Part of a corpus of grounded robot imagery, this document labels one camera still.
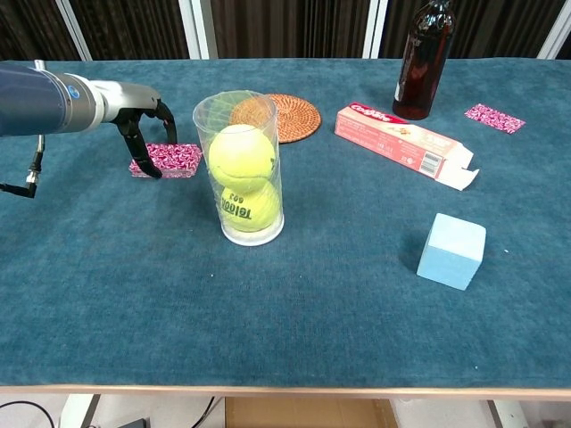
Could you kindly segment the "plain yellow tennis ball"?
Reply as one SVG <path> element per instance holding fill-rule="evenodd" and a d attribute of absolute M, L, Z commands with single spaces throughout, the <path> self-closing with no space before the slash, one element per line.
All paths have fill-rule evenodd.
<path fill-rule="evenodd" d="M 276 159 L 273 143 L 247 124 L 223 128 L 211 142 L 207 157 L 213 178 L 242 193 L 260 190 L 271 178 Z"/>

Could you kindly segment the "yellow tennis ball black print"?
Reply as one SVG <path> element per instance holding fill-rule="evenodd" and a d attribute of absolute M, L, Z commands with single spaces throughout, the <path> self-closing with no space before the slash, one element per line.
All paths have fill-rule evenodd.
<path fill-rule="evenodd" d="M 242 193 L 225 187 L 220 197 L 222 220 L 241 232 L 258 232 L 270 226 L 280 213 L 275 186 L 265 183 L 260 189 Z"/>

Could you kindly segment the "round woven rattan coaster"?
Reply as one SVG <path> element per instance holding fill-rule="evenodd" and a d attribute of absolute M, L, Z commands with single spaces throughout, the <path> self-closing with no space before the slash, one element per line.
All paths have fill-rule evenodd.
<path fill-rule="evenodd" d="M 241 101 L 232 110 L 229 124 L 260 128 L 270 114 L 268 100 L 277 108 L 277 135 L 281 144 L 303 140 L 319 128 L 318 109 L 305 99 L 286 94 L 258 95 Z"/>

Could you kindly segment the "wide white frame post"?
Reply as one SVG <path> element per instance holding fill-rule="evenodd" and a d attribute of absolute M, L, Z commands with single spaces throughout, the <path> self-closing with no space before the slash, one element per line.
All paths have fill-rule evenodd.
<path fill-rule="evenodd" d="M 178 0 L 189 57 L 218 59 L 211 0 Z"/>

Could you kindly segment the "clear plastic ball tube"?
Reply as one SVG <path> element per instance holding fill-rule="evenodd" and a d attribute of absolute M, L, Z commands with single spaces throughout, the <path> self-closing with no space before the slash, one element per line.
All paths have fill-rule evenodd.
<path fill-rule="evenodd" d="M 282 203 L 280 156 L 277 135 L 277 108 L 273 102 L 268 100 L 268 105 L 270 107 L 269 117 L 260 128 L 256 127 L 266 135 L 271 143 L 273 143 L 277 156 L 273 174 L 268 182 L 270 182 L 277 189 L 280 199 L 280 213 L 278 214 L 277 219 L 270 226 L 258 232 L 247 233 L 234 229 L 228 223 L 222 220 L 220 197 L 225 186 L 220 185 L 213 178 L 208 167 L 207 157 L 211 142 L 213 141 L 214 137 L 223 128 L 230 126 L 230 114 L 234 107 L 241 101 L 258 95 L 263 94 L 251 90 L 231 90 L 226 92 L 219 92 L 215 95 L 211 95 L 203 99 L 195 106 L 193 111 L 193 121 L 198 132 L 201 147 L 203 149 L 203 156 L 211 182 L 211 189 L 213 191 L 215 206 L 219 215 L 222 232 L 228 240 L 243 246 L 256 246 L 270 242 L 280 234 L 285 222 Z"/>

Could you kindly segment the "light blue foam cube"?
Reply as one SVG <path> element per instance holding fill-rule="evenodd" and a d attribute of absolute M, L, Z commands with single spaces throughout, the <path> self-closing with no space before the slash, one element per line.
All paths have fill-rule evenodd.
<path fill-rule="evenodd" d="M 437 213 L 417 268 L 417 275 L 465 291 L 481 266 L 486 229 Z"/>

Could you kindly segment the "white table leg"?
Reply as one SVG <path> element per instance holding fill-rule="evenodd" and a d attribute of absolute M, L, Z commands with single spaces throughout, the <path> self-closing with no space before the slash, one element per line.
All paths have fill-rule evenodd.
<path fill-rule="evenodd" d="M 59 417 L 58 428 L 96 428 L 92 422 L 100 394 L 70 394 Z"/>
<path fill-rule="evenodd" d="M 488 406 L 496 428 L 530 428 L 518 401 L 495 399 L 489 400 Z"/>

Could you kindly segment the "brown cardboard box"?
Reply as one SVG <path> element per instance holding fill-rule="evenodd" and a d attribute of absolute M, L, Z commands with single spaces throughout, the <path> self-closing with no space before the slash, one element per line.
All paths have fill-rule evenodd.
<path fill-rule="evenodd" d="M 226 428 L 399 428 L 387 399 L 225 399 Z"/>

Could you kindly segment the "red white toothpaste box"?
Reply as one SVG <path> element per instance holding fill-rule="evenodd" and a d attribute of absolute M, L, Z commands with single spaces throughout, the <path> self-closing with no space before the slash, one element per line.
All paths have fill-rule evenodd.
<path fill-rule="evenodd" d="M 459 191 L 479 173 L 469 168 L 474 154 L 461 142 L 362 103 L 337 113 L 335 133 Z"/>

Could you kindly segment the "teal velvet table cloth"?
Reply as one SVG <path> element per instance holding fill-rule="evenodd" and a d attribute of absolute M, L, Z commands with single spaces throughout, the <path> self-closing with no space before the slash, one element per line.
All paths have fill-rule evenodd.
<path fill-rule="evenodd" d="M 322 123 L 281 147 L 284 229 L 253 248 L 222 234 L 205 169 L 132 177 L 110 124 L 49 136 L 36 197 L 0 193 L 0 386 L 571 388 L 571 61 L 446 63 L 424 125 L 474 154 L 464 191 L 335 134 L 349 103 L 390 109 L 400 67 L 50 62 L 153 86 L 185 143 L 221 91 L 298 95 Z M 417 275 L 437 213 L 486 229 L 465 291 Z"/>

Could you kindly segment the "slanted white frame post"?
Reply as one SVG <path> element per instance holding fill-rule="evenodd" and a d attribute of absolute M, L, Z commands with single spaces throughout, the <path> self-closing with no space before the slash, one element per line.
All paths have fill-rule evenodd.
<path fill-rule="evenodd" d="M 84 38 L 83 32 L 73 11 L 70 0 L 55 0 L 63 22 L 82 61 L 92 61 L 93 57 Z"/>

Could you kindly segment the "dark brown glass bottle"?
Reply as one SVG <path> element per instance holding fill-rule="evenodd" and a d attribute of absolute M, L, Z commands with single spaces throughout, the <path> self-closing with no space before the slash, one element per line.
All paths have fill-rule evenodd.
<path fill-rule="evenodd" d="M 414 15 L 393 98 L 393 112 L 401 118 L 421 120 L 431 111 L 455 32 L 453 4 L 428 0 Z"/>

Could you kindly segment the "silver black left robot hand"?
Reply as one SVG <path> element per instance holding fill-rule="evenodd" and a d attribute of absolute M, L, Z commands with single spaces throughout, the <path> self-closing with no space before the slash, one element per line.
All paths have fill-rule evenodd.
<path fill-rule="evenodd" d="M 161 171 L 153 164 L 139 128 L 144 114 L 162 121 L 167 143 L 177 144 L 178 133 L 173 114 L 152 87 L 110 80 L 95 82 L 105 101 L 102 122 L 114 124 L 123 136 L 132 160 L 147 176 L 161 178 Z"/>

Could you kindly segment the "single pink patterned card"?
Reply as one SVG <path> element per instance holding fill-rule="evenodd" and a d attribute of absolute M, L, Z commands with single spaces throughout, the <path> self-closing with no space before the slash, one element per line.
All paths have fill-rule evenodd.
<path fill-rule="evenodd" d="M 483 123 L 490 128 L 500 130 L 509 135 L 516 133 L 525 125 L 524 120 L 481 103 L 469 108 L 464 115 L 469 119 Z"/>

